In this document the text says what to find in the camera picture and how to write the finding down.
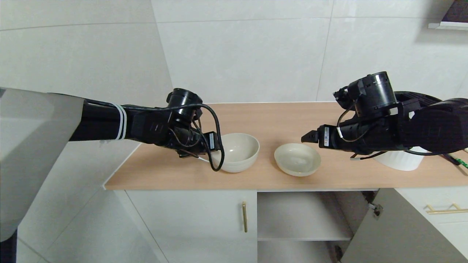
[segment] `white ceramic bowl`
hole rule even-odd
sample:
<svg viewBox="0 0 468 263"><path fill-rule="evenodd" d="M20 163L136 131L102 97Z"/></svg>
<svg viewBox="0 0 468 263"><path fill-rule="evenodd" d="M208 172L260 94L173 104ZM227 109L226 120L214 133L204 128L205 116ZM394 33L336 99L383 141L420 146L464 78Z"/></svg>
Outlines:
<svg viewBox="0 0 468 263"><path fill-rule="evenodd" d="M315 149L300 143L288 143L278 147L275 160L283 172L293 176L313 174L322 161Z"/></svg>
<svg viewBox="0 0 468 263"><path fill-rule="evenodd" d="M229 173L239 173L247 170L257 160L260 143L252 135L229 133L221 136L221 140L224 147L222 170ZM218 166L221 161L221 152L212 153L212 158L215 166Z"/></svg>

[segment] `white wall tile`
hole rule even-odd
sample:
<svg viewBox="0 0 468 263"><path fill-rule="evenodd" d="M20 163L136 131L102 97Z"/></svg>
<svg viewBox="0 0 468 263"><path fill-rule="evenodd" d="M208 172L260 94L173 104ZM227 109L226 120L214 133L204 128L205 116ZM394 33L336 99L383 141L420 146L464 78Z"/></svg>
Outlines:
<svg viewBox="0 0 468 263"><path fill-rule="evenodd" d="M468 34L427 29L424 19L333 18L317 100L379 71L392 87L447 99L468 68Z"/></svg>
<svg viewBox="0 0 468 263"><path fill-rule="evenodd" d="M159 262L118 198L99 190L47 250L51 263Z"/></svg>
<svg viewBox="0 0 468 263"><path fill-rule="evenodd" d="M158 24L172 83L204 102L314 101L329 19Z"/></svg>
<svg viewBox="0 0 468 263"><path fill-rule="evenodd" d="M44 253L137 145L69 142L21 222L19 236Z"/></svg>
<svg viewBox="0 0 468 263"><path fill-rule="evenodd" d="M158 22L330 17L333 0L152 0Z"/></svg>
<svg viewBox="0 0 468 263"><path fill-rule="evenodd" d="M413 17L441 20L451 0L335 0L333 17Z"/></svg>
<svg viewBox="0 0 468 263"><path fill-rule="evenodd" d="M0 29L154 22L150 0L2 0Z"/></svg>
<svg viewBox="0 0 468 263"><path fill-rule="evenodd" d="M28 248L21 240L16 244L16 262L17 263L37 263L41 257Z"/></svg>
<svg viewBox="0 0 468 263"><path fill-rule="evenodd" d="M458 90L457 97L468 99L468 73L465 76L465 80L463 80L460 89Z"/></svg>
<svg viewBox="0 0 468 263"><path fill-rule="evenodd" d="M0 37L0 87L145 106L165 106L172 90L154 23L18 29ZM43 253L136 146L69 143L19 236Z"/></svg>
<svg viewBox="0 0 468 263"><path fill-rule="evenodd" d="M156 24L0 32L0 86L165 106L172 90Z"/></svg>

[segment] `open shelf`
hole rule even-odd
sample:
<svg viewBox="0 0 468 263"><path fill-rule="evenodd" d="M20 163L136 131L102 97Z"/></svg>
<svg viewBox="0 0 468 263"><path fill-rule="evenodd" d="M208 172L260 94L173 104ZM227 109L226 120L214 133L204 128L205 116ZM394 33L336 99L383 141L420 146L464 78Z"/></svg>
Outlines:
<svg viewBox="0 0 468 263"><path fill-rule="evenodd" d="M259 241L346 241L352 232L333 192L257 194Z"/></svg>
<svg viewBox="0 0 468 263"><path fill-rule="evenodd" d="M259 241L258 263L332 263L326 242Z"/></svg>

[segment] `white label sticker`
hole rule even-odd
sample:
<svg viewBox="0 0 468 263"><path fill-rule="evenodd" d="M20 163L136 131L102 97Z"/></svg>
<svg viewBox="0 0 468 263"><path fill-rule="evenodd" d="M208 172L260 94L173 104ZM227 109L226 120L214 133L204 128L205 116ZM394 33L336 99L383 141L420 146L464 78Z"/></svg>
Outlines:
<svg viewBox="0 0 468 263"><path fill-rule="evenodd" d="M210 133L210 149L214 149L214 133Z"/></svg>
<svg viewBox="0 0 468 263"><path fill-rule="evenodd" d="M329 145L329 143L328 143L329 135L330 135L330 128L325 127L325 132L324 132L324 135L323 135L323 145L325 145L326 147L328 147L328 145Z"/></svg>

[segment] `drawer handle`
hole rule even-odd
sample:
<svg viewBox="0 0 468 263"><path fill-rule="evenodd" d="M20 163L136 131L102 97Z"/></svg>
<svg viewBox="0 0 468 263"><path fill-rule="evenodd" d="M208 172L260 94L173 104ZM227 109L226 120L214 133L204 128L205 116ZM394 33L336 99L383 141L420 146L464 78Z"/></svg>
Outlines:
<svg viewBox="0 0 468 263"><path fill-rule="evenodd" d="M242 217L244 218L244 232L247 233L247 204L242 202Z"/></svg>
<svg viewBox="0 0 468 263"><path fill-rule="evenodd" d="M447 209L447 210L435 210L432 205L427 205L429 211L426 211L430 215L435 214L456 214L456 213L468 213L468 209L461 209L459 205L452 204L451 207L455 207L455 209Z"/></svg>

